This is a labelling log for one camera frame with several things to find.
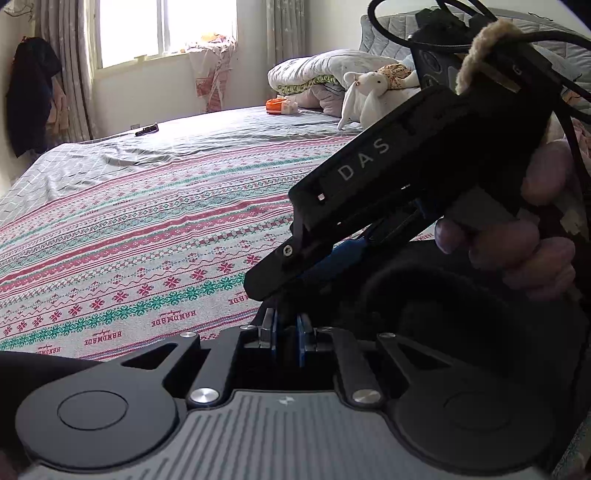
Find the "black mount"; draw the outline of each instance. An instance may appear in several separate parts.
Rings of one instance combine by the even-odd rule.
[[[297,339],[291,353],[286,335]],[[312,328],[306,314],[290,333],[268,309],[260,326],[224,330],[207,347],[186,332],[41,387],[18,410],[18,435],[53,469],[115,475],[169,448],[194,412],[257,390],[284,392],[286,406],[296,391],[334,391],[347,408],[379,414],[414,456],[465,475],[527,468],[553,437],[536,396],[392,333],[362,345],[347,330]]]

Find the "pink fabric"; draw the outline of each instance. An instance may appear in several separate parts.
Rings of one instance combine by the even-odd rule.
[[[204,43],[188,51],[195,74],[197,97],[203,100],[205,112],[223,110],[223,97],[230,72],[236,40],[228,38],[221,43]]]

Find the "screw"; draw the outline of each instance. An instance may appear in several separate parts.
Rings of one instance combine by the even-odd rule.
[[[198,388],[191,392],[190,398],[196,403],[211,403],[217,400],[220,394],[212,388]]]
[[[382,399],[382,395],[377,390],[371,388],[363,388],[353,392],[353,401],[355,403],[362,403],[364,405],[371,405],[379,402]]]

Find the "bedspread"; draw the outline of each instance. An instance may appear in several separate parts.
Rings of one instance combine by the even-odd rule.
[[[0,202],[0,349],[106,360],[248,323],[288,189],[356,133],[253,108],[42,155]]]

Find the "curtain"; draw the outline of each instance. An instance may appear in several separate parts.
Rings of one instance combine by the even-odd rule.
[[[36,0],[35,3],[36,34],[49,42],[61,62],[57,81],[66,94],[69,109],[68,130],[61,133],[63,142],[82,142],[98,135],[92,99],[96,70],[95,2]]]
[[[269,69],[282,61],[305,55],[305,2],[306,0],[267,0],[267,60]]]

